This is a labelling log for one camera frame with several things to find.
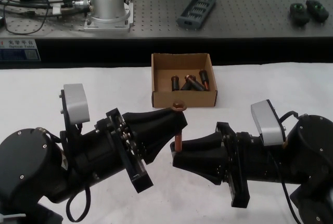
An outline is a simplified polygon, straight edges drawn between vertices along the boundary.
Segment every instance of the white sticker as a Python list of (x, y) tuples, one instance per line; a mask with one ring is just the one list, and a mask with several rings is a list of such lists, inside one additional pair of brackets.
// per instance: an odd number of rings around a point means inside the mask
[(40, 61), (34, 39), (0, 39), (1, 61)]
[(0, 49), (37, 49), (34, 39), (0, 39)]

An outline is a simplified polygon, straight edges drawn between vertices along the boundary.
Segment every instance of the copper cylinder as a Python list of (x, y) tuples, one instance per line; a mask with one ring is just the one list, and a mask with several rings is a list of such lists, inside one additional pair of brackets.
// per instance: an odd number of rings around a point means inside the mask
[(175, 135), (175, 151), (181, 152), (182, 151), (182, 133), (178, 133)]

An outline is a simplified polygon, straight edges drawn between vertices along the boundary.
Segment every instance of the copper peg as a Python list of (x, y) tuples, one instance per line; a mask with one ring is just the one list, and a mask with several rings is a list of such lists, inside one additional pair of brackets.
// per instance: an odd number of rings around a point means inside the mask
[[(173, 103), (171, 109), (176, 112), (182, 112), (186, 110), (186, 105), (184, 102), (177, 100)], [(179, 132), (175, 135), (175, 151), (181, 152), (182, 151), (182, 132)]]

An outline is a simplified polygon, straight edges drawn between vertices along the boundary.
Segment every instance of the open cardboard box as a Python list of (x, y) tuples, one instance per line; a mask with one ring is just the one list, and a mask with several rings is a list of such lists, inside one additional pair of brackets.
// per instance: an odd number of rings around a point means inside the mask
[[(180, 88), (186, 75), (194, 75), (201, 83), (199, 71), (205, 69), (210, 91), (172, 91), (171, 77), (179, 77)], [(151, 55), (151, 103), (155, 108), (171, 107), (175, 100), (185, 102), (187, 107), (214, 107), (217, 87), (209, 54), (152, 54)]]

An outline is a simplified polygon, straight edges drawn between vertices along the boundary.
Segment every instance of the metal base plate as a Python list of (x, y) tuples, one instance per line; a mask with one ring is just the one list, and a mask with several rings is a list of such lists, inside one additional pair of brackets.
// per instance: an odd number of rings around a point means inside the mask
[(129, 10), (129, 17), (126, 20), (113, 22), (113, 23), (101, 23), (97, 20), (94, 20), (92, 17), (88, 15), (85, 23), (84, 30), (89, 32), (98, 32), (98, 31), (130, 31), (130, 25), (133, 24), (133, 14), (134, 14), (134, 6), (133, 3), (129, 3), (128, 5), (124, 3), (125, 9)]

